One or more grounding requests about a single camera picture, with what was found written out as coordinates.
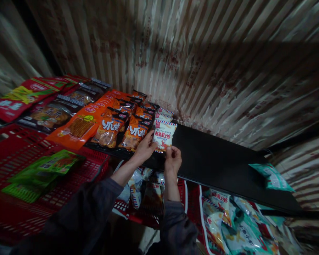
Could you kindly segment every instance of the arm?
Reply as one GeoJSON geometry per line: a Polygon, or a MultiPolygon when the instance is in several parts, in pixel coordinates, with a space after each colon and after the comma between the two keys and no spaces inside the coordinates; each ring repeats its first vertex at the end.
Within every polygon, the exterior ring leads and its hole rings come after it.
{"type": "Polygon", "coordinates": [[[47,220],[39,234],[20,242],[11,254],[89,254],[103,233],[116,198],[135,169],[157,147],[157,143],[151,144],[152,134],[153,131],[146,135],[131,159],[111,178],[83,184],[71,200],[47,220]]]}
{"type": "Polygon", "coordinates": [[[174,146],[168,147],[164,170],[166,188],[161,241],[169,254],[200,254],[196,245],[197,228],[184,213],[177,187],[177,173],[181,163],[181,151],[174,146]]]}

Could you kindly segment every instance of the white snack bag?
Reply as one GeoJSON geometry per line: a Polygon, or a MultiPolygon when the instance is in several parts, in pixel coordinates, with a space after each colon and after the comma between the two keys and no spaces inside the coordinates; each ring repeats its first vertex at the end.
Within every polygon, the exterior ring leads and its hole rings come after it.
{"type": "Polygon", "coordinates": [[[163,153],[167,147],[172,145],[173,135],[177,128],[177,124],[170,123],[163,120],[156,120],[154,122],[155,133],[152,142],[158,142],[156,152],[163,153]]]}

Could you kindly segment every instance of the red packaging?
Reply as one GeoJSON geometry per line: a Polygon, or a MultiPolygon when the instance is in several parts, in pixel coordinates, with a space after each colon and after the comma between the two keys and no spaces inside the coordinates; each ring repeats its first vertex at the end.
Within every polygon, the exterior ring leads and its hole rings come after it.
{"type": "Polygon", "coordinates": [[[63,81],[32,78],[0,98],[0,119],[11,122],[33,104],[49,95],[59,92],[65,86],[63,81]]]}

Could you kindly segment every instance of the dark sleeve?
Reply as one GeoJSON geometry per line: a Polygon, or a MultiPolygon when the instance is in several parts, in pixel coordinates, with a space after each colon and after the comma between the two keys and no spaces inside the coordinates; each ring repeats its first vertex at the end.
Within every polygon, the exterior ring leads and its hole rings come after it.
{"type": "Polygon", "coordinates": [[[197,228],[184,213],[182,204],[166,201],[160,236],[169,254],[200,254],[197,234],[197,228]]]}
{"type": "Polygon", "coordinates": [[[20,242],[11,254],[89,254],[122,190],[111,178],[83,184],[39,234],[20,242]]]}

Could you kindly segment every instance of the shelf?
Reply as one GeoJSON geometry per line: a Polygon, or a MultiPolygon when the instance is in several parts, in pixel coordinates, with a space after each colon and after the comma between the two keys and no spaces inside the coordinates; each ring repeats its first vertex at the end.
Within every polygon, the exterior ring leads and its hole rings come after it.
{"type": "MultiPolygon", "coordinates": [[[[173,145],[182,152],[179,177],[279,211],[302,210],[290,192],[265,188],[264,177],[248,165],[267,163],[256,151],[183,125],[178,125],[173,145]]],[[[133,155],[118,149],[86,146],[124,160],[133,155]]],[[[143,166],[164,171],[164,162],[164,155],[154,152],[143,166]]]]}

